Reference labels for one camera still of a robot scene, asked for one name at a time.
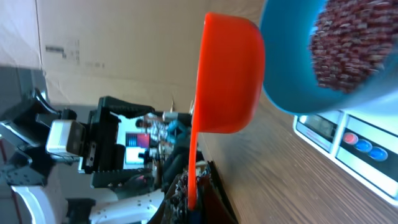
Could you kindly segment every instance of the kitchen scale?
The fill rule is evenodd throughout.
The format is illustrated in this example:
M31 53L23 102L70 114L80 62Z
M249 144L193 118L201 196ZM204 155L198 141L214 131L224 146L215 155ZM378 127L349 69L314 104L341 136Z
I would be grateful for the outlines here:
M293 129L398 207L398 92L348 110L295 116Z

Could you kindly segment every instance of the table surface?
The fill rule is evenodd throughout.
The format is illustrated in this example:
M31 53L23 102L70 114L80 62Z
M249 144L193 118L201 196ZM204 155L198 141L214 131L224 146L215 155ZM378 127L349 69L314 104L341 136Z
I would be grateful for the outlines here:
M394 208L292 129L265 96L236 134L200 134L240 223L398 223Z

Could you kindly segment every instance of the orange spoon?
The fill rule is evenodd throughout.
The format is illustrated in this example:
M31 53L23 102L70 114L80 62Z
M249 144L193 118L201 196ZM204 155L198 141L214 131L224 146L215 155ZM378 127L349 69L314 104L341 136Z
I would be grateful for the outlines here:
M262 89L265 49L247 19L208 13L201 41L188 167L188 208L197 201L197 137L234 133L252 119Z

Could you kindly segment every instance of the blue bowl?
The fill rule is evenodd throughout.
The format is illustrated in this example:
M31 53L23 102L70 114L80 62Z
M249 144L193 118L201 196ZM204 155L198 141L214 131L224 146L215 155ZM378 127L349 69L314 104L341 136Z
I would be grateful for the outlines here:
M320 88L308 49L310 35L326 0L268 0L260 30L266 46L264 91L279 109L290 114L315 114L356 106L398 88L398 57L388 56L385 70L354 92Z

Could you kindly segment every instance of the red beans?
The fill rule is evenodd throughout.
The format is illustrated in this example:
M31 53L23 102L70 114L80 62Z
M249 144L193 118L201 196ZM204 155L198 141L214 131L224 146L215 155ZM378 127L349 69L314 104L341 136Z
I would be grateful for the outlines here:
M351 93L382 64L398 40L398 0L329 0L311 36L318 86Z

